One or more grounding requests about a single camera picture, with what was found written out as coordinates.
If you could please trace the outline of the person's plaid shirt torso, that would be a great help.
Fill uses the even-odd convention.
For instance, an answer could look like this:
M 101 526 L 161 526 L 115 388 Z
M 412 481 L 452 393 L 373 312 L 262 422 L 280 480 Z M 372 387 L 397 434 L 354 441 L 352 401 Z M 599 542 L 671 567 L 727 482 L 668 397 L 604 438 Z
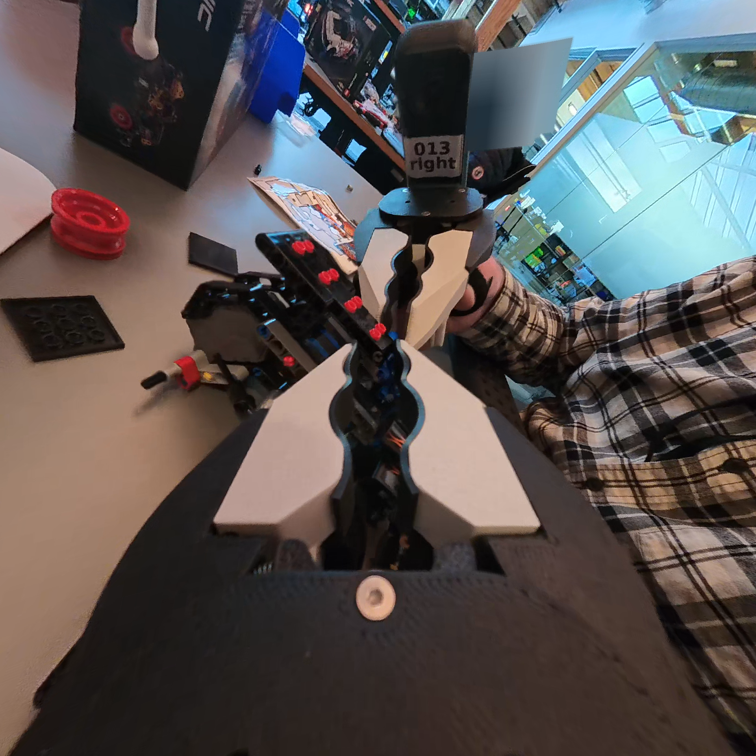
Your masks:
M 754 348 L 744 335 L 519 347 L 530 439 L 629 550 L 695 691 L 754 754 Z

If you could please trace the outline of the red wheel rim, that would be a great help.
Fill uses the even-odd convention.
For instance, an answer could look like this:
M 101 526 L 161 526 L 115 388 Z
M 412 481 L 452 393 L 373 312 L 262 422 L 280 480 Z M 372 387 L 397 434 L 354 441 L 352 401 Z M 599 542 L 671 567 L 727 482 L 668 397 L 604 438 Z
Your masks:
M 86 259 L 118 259 L 126 248 L 128 214 L 111 200 L 80 188 L 65 187 L 51 197 L 52 240 Z

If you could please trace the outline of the black flat tile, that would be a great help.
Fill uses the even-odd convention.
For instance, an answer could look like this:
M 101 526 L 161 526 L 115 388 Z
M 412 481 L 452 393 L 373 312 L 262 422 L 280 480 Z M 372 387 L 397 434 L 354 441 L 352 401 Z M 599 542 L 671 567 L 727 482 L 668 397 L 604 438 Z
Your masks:
M 187 261 L 197 268 L 233 277 L 239 273 L 237 251 L 228 245 L 190 232 Z

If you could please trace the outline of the toy truck model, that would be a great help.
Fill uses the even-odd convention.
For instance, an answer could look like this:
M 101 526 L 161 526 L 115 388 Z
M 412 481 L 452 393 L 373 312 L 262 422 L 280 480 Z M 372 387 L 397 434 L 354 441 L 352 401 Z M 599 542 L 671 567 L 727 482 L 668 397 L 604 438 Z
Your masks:
M 422 405 L 407 382 L 409 359 L 364 307 L 356 274 L 343 273 L 307 232 L 260 233 L 256 245 L 276 273 L 201 284 L 182 311 L 194 351 L 142 387 L 214 383 L 249 417 L 351 345 L 345 386 L 330 406 L 344 449 L 330 498 L 335 529 L 319 547 L 265 538 L 300 542 L 326 570 L 429 569 L 432 546 L 413 526 L 419 491 L 408 446 Z

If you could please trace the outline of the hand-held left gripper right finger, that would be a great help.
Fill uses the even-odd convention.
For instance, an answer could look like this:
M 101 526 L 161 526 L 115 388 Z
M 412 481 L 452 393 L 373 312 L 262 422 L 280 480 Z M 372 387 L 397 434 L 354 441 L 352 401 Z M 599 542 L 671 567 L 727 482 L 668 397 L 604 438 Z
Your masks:
M 400 340 L 409 387 L 422 405 L 408 446 L 419 491 L 414 529 L 439 549 L 484 536 L 535 534 L 541 522 L 525 494 L 484 403 Z

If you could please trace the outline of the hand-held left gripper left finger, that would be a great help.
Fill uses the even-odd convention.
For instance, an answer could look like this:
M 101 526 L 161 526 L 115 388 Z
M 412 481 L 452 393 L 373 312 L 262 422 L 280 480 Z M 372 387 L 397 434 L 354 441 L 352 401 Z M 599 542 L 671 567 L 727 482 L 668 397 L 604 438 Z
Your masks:
M 344 449 L 330 405 L 352 350 L 343 346 L 273 401 L 214 517 L 218 532 L 319 547 L 334 531 Z

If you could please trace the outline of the black studded plate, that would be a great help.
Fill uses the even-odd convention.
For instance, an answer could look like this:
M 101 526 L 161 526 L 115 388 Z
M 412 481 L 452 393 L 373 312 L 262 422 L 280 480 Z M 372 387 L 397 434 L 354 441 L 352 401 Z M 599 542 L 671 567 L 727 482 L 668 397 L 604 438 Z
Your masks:
M 125 348 L 115 326 L 92 295 L 3 298 L 1 304 L 33 363 Z

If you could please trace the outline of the person's right hand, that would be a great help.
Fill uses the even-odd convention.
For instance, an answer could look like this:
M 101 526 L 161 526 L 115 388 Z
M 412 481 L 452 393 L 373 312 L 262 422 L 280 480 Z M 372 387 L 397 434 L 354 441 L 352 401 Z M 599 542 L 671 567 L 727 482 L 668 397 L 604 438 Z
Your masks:
M 463 334 L 476 326 L 501 296 L 504 287 L 504 270 L 500 263 L 495 258 L 490 257 L 479 265 L 477 270 L 488 283 L 487 296 L 479 307 L 471 310 L 468 314 L 464 316 L 451 315 L 447 322 L 449 334 Z

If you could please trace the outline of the background toy set box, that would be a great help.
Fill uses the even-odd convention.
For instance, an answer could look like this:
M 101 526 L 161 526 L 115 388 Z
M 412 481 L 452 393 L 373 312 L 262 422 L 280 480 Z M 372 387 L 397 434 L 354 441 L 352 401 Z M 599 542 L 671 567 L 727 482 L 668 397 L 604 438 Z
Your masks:
M 354 101 L 391 42 L 389 31 L 358 1 L 315 2 L 304 45 L 346 99 Z

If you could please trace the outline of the sticker sheet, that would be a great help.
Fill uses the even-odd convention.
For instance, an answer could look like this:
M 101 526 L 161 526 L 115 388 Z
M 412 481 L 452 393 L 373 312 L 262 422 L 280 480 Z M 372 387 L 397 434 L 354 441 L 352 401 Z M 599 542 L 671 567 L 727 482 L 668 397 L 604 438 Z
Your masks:
M 326 248 L 340 270 L 357 269 L 352 221 L 326 192 L 277 177 L 249 177 L 250 184 L 278 205 L 293 223 Z

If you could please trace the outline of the black toy set box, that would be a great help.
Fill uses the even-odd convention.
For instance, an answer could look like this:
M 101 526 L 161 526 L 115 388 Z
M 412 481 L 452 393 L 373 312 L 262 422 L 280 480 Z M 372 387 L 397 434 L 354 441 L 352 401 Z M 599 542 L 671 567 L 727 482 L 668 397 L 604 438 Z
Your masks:
M 75 131 L 187 190 L 246 116 L 286 7 L 80 2 Z

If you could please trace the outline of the blue storage bin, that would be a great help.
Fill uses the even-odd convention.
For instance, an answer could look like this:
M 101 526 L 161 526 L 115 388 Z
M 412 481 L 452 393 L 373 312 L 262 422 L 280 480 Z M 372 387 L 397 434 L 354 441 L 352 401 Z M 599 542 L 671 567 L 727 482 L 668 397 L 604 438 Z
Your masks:
M 259 86 L 249 112 L 264 124 L 276 113 L 290 116 L 299 97 L 305 66 L 305 46 L 298 39 L 300 24 L 287 9 L 278 22 L 269 58 L 261 74 Z

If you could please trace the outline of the person's right forearm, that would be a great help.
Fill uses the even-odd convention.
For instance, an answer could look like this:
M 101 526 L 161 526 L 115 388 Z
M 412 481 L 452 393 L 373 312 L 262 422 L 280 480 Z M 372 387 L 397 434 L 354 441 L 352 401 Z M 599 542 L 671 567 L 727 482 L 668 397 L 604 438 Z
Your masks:
M 497 295 L 460 336 L 517 383 L 557 394 L 583 374 L 674 386 L 754 382 L 753 256 L 669 287 L 562 308 L 496 262 L 494 272 Z

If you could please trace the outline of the background table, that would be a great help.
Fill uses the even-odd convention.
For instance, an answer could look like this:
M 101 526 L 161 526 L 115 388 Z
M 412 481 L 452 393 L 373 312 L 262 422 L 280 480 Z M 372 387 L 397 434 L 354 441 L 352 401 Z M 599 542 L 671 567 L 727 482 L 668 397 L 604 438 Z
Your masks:
M 308 53 L 306 53 L 302 76 L 302 81 L 307 82 L 309 91 L 314 90 L 317 92 L 317 97 L 325 98 L 331 107 L 335 107 L 336 111 L 352 124 L 353 128 L 357 129 L 376 149 L 390 159 L 399 171 L 404 172 L 404 157 L 400 152 L 385 139 L 383 133 L 377 130 L 377 127 L 372 126 L 343 97 Z

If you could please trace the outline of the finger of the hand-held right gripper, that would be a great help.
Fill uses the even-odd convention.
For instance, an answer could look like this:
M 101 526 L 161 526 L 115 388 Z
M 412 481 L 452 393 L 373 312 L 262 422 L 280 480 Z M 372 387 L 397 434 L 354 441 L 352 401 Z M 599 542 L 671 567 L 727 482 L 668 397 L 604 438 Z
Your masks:
M 426 242 L 430 267 L 421 273 L 418 292 L 408 304 L 407 345 L 421 349 L 443 340 L 450 313 L 467 288 L 472 239 L 473 232 L 453 229 L 436 233 Z
M 409 236 L 393 228 L 373 231 L 358 270 L 360 297 L 368 313 L 389 331 L 402 331 L 401 300 L 407 283 Z

